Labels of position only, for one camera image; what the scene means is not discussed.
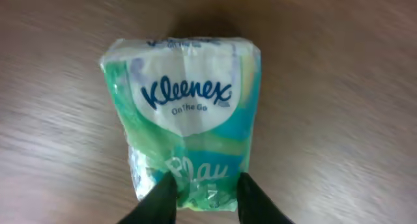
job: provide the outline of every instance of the brown wooden surface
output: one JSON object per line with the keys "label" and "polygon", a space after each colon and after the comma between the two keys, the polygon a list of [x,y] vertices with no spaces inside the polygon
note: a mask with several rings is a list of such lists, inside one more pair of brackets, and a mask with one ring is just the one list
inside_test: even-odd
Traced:
{"label": "brown wooden surface", "polygon": [[417,0],[0,0],[0,223],[115,223],[135,206],[97,60],[173,31],[261,48],[250,173],[295,222],[416,223]]}

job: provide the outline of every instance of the brand name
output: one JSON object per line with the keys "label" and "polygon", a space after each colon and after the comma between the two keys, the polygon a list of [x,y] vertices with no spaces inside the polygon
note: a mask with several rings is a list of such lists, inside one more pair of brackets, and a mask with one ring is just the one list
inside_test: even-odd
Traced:
{"label": "brand name", "polygon": [[[155,96],[155,92],[158,87],[160,89],[160,92],[162,93],[162,99],[158,99]],[[216,82],[216,84],[213,84],[213,82],[211,81],[206,81],[204,84],[201,84],[200,82],[194,81],[188,83],[185,80],[181,81],[180,83],[174,83],[171,86],[169,78],[167,76],[163,76],[161,78],[159,86],[158,82],[154,81],[154,83],[151,86],[151,91],[149,93],[145,87],[141,88],[141,93],[148,102],[148,104],[156,110],[156,104],[165,105],[168,102],[180,100],[189,96],[198,96],[206,99],[214,98],[213,104],[216,105],[218,101],[224,102],[228,101],[231,98],[231,91],[229,91],[229,95],[227,97],[223,97],[223,94],[231,87],[232,85],[230,84],[222,87],[220,82]]]}

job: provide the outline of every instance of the pocket tissue package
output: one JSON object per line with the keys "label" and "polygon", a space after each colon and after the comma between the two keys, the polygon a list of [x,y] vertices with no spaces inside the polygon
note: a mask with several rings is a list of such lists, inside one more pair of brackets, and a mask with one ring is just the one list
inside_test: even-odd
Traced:
{"label": "pocket tissue package", "polygon": [[236,210],[261,83],[258,48],[243,38],[118,40],[100,65],[138,199],[170,171],[178,208]]}

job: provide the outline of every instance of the white label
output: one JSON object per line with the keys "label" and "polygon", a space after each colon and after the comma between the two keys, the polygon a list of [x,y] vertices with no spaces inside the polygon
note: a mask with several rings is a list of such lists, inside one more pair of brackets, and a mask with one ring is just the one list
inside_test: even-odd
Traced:
{"label": "white label", "polygon": [[239,103],[237,59],[230,45],[143,52],[128,63],[136,107],[151,122],[177,135],[211,130],[225,122]]}

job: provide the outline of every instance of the wood grain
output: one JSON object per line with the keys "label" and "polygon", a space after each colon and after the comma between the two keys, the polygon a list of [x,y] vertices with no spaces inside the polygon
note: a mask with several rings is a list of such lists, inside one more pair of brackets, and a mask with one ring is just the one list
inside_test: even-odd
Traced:
{"label": "wood grain", "polygon": [[261,48],[250,173],[296,223],[413,224],[416,15],[417,0],[0,0],[0,223],[115,223],[135,206],[97,60],[117,38],[174,34]]}

